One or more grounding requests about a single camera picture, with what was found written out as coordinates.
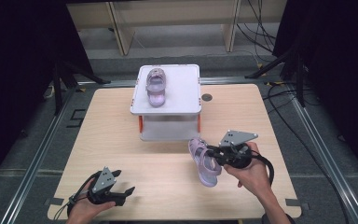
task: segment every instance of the wooden table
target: wooden table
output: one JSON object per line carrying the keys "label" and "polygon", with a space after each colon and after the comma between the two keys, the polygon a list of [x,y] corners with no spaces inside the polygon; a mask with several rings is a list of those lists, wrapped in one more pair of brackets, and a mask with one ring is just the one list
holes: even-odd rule
{"label": "wooden table", "polygon": [[[282,153],[256,85],[201,86],[210,93],[202,102],[201,137],[216,146],[227,130],[258,133],[260,152],[275,169],[272,188],[283,210],[299,217],[298,206]],[[204,187],[187,142],[144,142],[139,138],[138,117],[130,112],[133,88],[101,89],[95,92],[72,153],[55,194],[66,199],[104,166],[122,170],[112,191],[136,189],[122,207],[98,215],[100,220],[225,220],[259,218],[265,212],[257,198],[237,179],[223,171],[217,186]],[[60,206],[51,205],[53,218]],[[60,218],[67,218],[62,213]]]}

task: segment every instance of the human hand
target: human hand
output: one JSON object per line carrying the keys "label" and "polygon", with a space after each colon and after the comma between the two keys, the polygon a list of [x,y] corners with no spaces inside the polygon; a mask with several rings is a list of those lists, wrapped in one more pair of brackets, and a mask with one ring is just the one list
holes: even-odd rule
{"label": "human hand", "polygon": [[[86,190],[90,187],[93,178],[86,184],[83,190]],[[93,204],[87,198],[87,193],[80,194],[77,197],[77,202],[72,208],[71,213],[69,214],[66,224],[87,224],[92,221],[94,217],[100,214],[102,211],[112,208],[116,205],[115,202],[102,203],[102,204]]]}
{"label": "human hand", "polygon": [[[246,143],[248,147],[254,151],[252,154],[259,153],[256,143]],[[243,169],[237,169],[230,165],[225,165],[225,170],[237,177],[239,180],[238,188],[242,186],[251,191],[263,205],[270,223],[290,223],[287,215],[278,204],[275,194],[272,192],[267,175],[266,164],[260,160],[252,160],[252,162]]]}
{"label": "human hand", "polygon": [[[259,152],[256,143],[248,142],[246,144],[252,151]],[[252,162],[243,169],[237,169],[228,164],[225,164],[224,168],[230,175],[237,177],[239,180],[238,188],[244,186],[256,197],[259,197],[266,191],[271,191],[266,165],[260,160],[252,160]]]}

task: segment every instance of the white box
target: white box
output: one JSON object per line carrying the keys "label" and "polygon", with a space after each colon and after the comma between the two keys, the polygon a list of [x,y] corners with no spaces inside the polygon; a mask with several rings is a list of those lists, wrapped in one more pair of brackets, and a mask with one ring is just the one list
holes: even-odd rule
{"label": "white box", "polygon": [[[154,68],[166,76],[165,103],[153,107],[146,79]],[[200,68],[196,64],[145,65],[132,96],[130,112],[139,116],[140,137],[145,141],[188,141],[200,136]]]}

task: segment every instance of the purple shoe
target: purple shoe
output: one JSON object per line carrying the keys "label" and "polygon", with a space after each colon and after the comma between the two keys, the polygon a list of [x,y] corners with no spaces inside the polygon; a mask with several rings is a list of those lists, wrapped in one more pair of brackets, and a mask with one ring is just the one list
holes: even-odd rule
{"label": "purple shoe", "polygon": [[152,69],[147,75],[146,90],[149,103],[158,107],[165,103],[166,77],[161,68]]}
{"label": "purple shoe", "polygon": [[192,138],[188,142],[188,150],[197,164],[202,185],[209,188],[216,186],[217,176],[222,173],[222,167],[213,157],[208,156],[207,151],[210,149],[205,146],[205,142],[198,137]]}

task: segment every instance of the aluminum rail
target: aluminum rail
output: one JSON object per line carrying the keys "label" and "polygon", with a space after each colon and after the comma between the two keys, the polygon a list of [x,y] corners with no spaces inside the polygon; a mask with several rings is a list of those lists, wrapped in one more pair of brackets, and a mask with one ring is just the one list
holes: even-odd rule
{"label": "aluminum rail", "polygon": [[40,144],[38,150],[36,151],[36,154],[34,155],[34,158],[30,166],[28,167],[24,177],[22,178],[20,186],[18,187],[14,197],[12,198],[9,204],[9,207],[1,221],[2,224],[14,223],[14,221],[16,220],[17,215],[19,214],[21,207],[24,204],[24,201],[28,195],[28,192],[30,191],[31,186],[34,183],[34,179],[36,177],[37,171],[43,159],[45,158],[46,153],[48,152],[48,148],[51,144],[52,138],[56,133],[58,125],[62,120],[62,115],[65,112],[68,102],[71,99],[74,92],[75,89],[71,89],[67,92],[67,95],[65,95],[62,104],[62,109],[52,119],[52,122],[48,127],[48,130],[45,134],[45,137],[42,140],[42,143]]}
{"label": "aluminum rail", "polygon": [[[289,91],[294,90],[293,86],[290,84],[287,85],[287,89],[289,89]],[[330,153],[330,150],[324,143],[324,140],[316,129],[307,109],[302,107],[298,101],[293,101],[293,104],[354,223],[358,223],[358,199],[355,193],[351,189],[351,186],[346,180],[344,174],[342,174],[339,169],[336,161]]]}
{"label": "aluminum rail", "polygon": [[[267,80],[264,80],[262,77],[259,79],[253,78],[243,78],[243,77],[201,77],[200,84],[201,85],[225,85],[225,84],[255,84],[255,83],[263,83]],[[269,82],[273,81],[281,81],[279,77],[268,77]],[[108,84],[98,84],[93,81],[83,81],[78,82],[78,88],[126,88],[126,87],[134,87],[136,84],[136,80],[117,80],[111,81]]]}

